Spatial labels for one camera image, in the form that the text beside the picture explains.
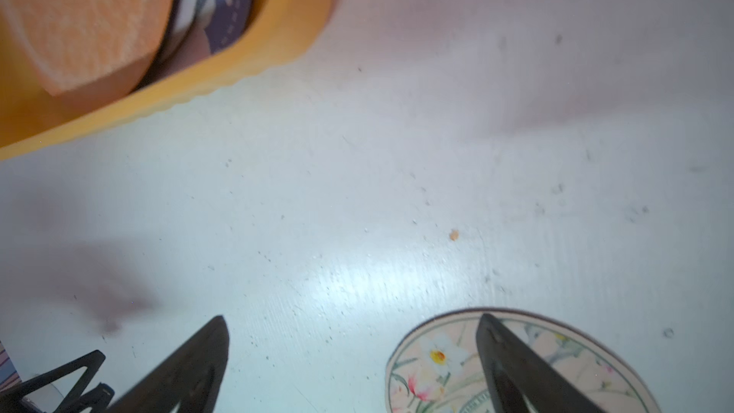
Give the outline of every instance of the floral plate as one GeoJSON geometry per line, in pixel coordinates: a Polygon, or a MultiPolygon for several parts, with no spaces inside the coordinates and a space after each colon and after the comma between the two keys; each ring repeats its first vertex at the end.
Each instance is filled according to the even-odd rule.
{"type": "Polygon", "coordinates": [[[604,411],[660,413],[635,372],[601,344],[561,323],[510,309],[455,312],[410,332],[388,363],[390,413],[494,411],[475,341],[485,312],[500,319],[604,411]]]}

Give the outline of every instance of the yellow plastic tray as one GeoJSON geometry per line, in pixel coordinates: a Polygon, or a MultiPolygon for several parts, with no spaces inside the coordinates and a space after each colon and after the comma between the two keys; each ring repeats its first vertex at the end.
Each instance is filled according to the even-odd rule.
{"type": "Polygon", "coordinates": [[[250,26],[237,43],[85,115],[43,91],[0,19],[0,160],[130,122],[294,60],[316,40],[330,9],[331,0],[254,0],[250,26]]]}

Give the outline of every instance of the white painted surface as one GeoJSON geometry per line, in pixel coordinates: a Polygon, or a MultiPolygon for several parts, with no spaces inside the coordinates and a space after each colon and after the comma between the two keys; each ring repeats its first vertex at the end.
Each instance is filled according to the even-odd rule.
{"type": "Polygon", "coordinates": [[[0,164],[0,338],[122,393],[221,313],[218,411],[373,413],[413,326],[517,307],[726,411],[733,3],[339,0],[297,63],[0,164]]]}

